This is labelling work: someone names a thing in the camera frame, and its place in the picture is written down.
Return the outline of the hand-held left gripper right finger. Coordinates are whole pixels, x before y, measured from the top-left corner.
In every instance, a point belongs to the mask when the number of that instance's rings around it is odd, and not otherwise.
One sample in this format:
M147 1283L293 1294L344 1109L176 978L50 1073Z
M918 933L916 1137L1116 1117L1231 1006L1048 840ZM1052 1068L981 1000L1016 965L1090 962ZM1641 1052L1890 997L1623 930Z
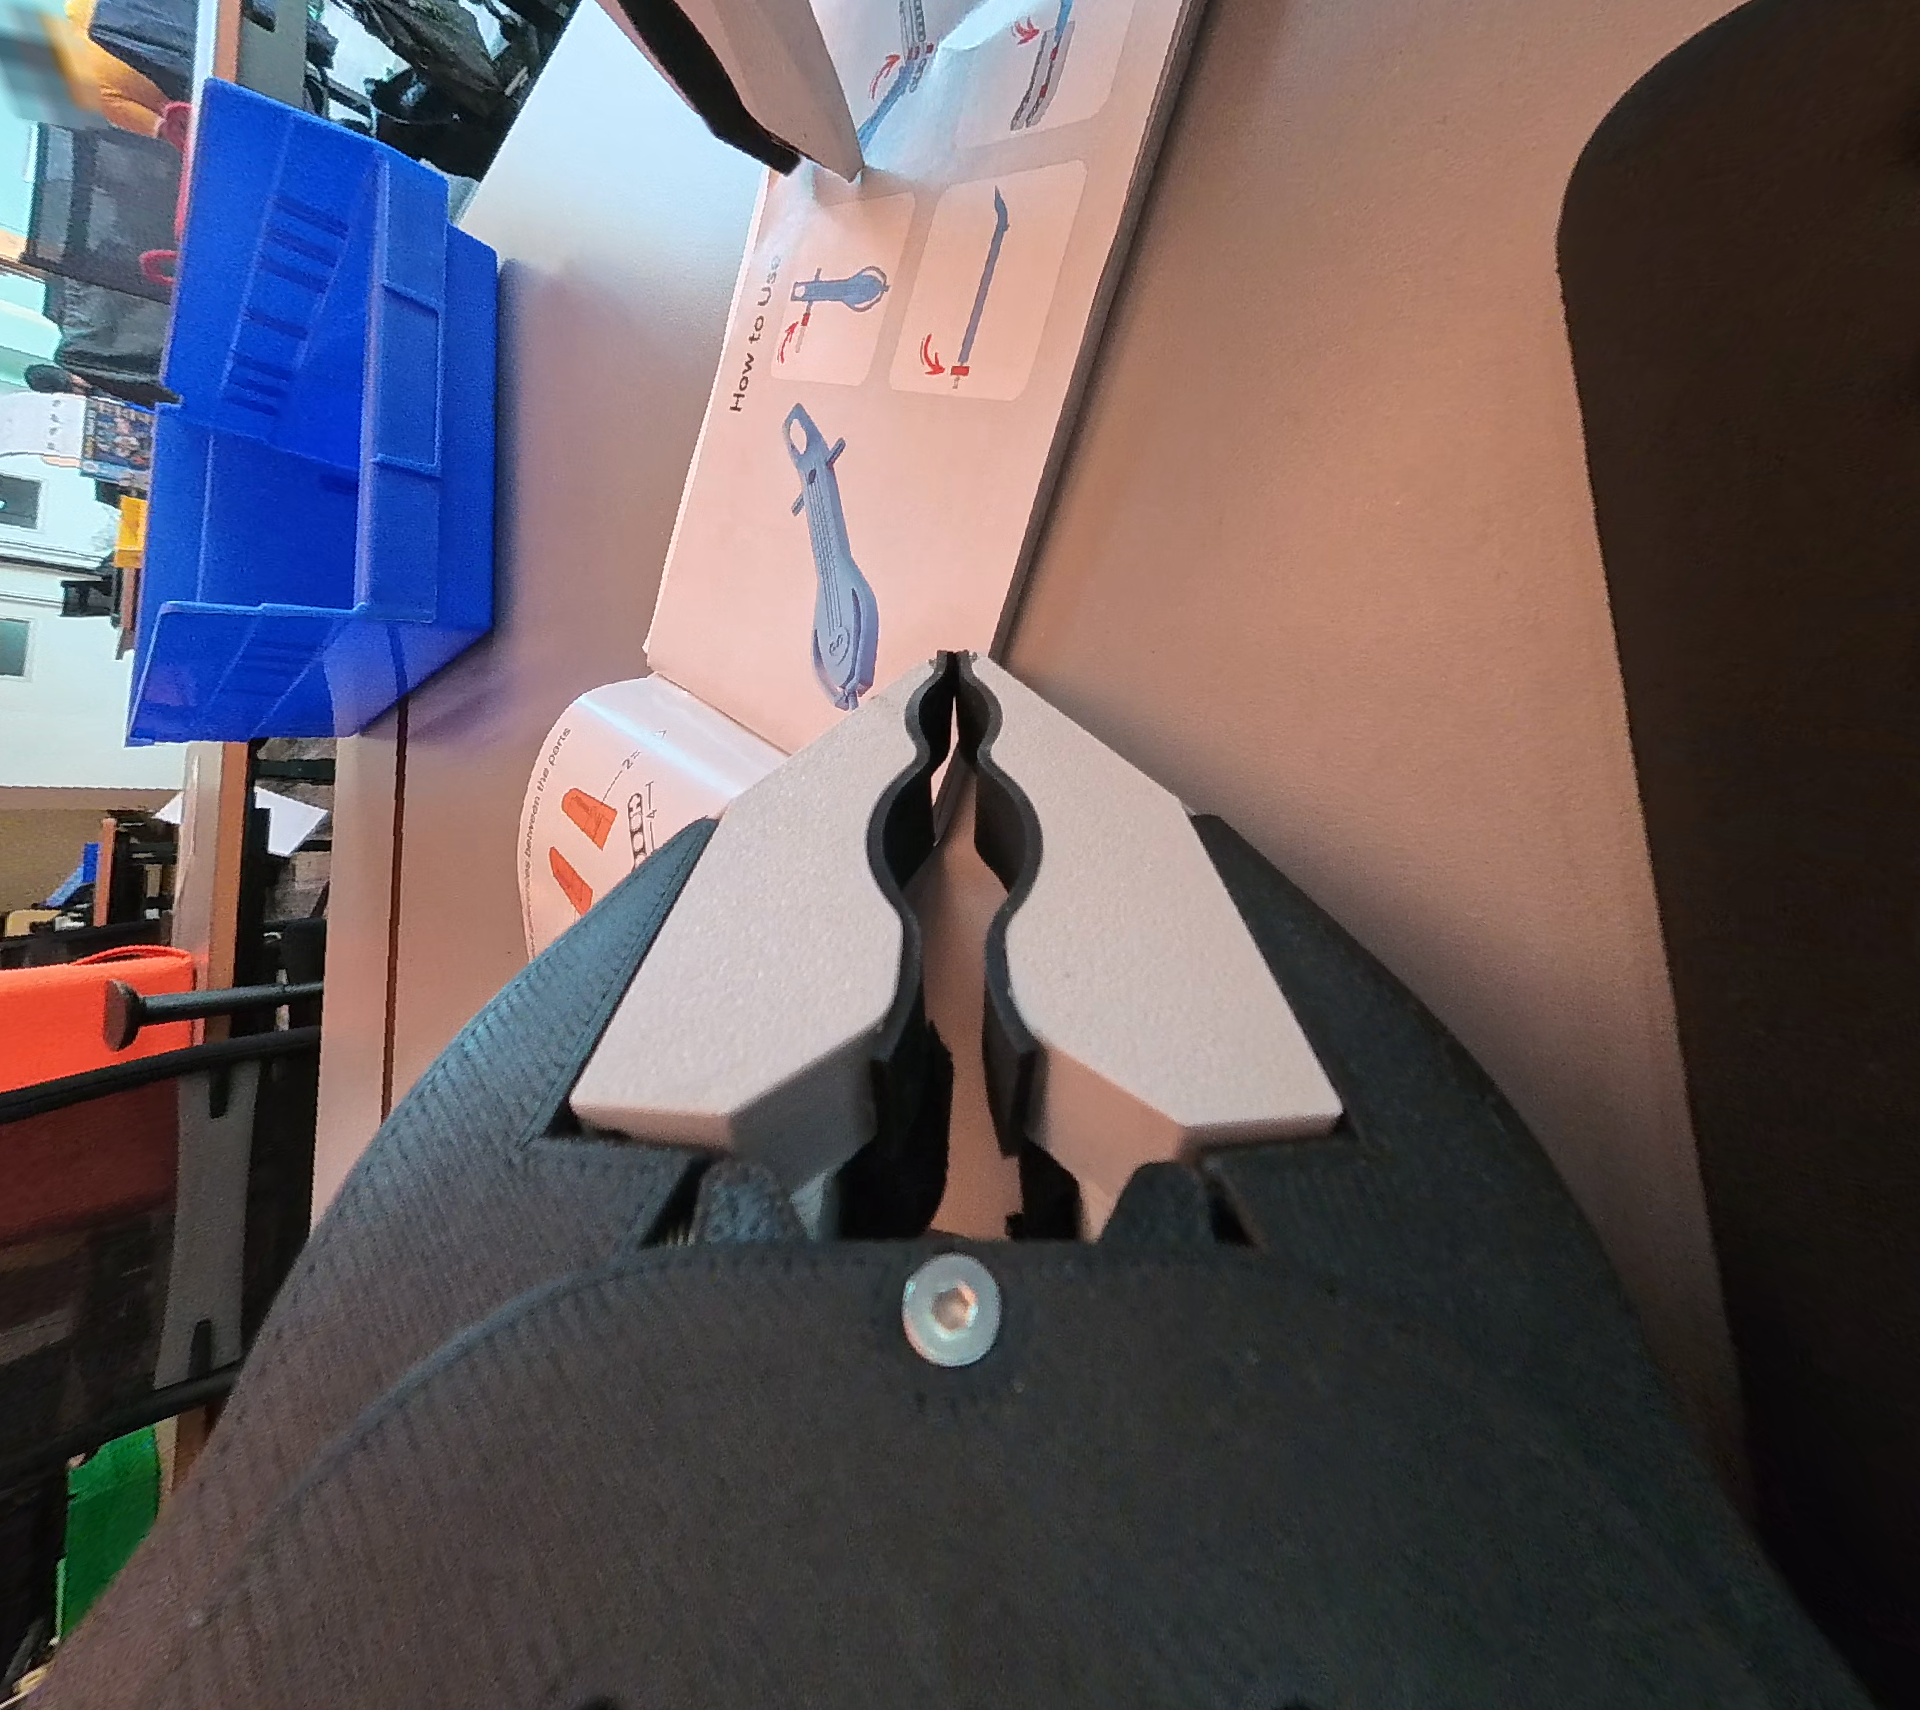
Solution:
M959 660L957 726L1006 889L982 1065L1027 1227L1094 1237L1149 1165L1333 1131L1333 1080L1184 802L991 660Z

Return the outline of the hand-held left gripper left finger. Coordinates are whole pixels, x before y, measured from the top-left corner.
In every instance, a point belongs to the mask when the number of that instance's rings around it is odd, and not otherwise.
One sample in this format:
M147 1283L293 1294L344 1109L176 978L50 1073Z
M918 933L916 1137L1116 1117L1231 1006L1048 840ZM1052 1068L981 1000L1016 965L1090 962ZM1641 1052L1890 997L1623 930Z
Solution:
M719 817L573 1090L581 1122L820 1192L828 1233L930 1227L952 1060L908 886L939 845L957 668L916 665Z

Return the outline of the blue robot kit booklet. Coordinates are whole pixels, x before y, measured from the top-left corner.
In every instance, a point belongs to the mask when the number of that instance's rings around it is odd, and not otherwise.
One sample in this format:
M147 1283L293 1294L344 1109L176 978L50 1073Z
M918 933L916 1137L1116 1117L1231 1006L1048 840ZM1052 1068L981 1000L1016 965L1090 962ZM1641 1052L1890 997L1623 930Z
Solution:
M768 175L644 639L517 838L539 954L939 648L1013 624L1207 0L810 0L864 170Z

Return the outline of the blue plastic bin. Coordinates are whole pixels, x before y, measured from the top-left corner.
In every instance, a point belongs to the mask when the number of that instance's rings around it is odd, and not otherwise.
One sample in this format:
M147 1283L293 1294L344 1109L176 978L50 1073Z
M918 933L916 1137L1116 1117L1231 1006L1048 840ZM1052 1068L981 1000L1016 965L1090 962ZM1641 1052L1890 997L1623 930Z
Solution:
M349 737L484 638L497 374L444 177L206 82L127 740Z

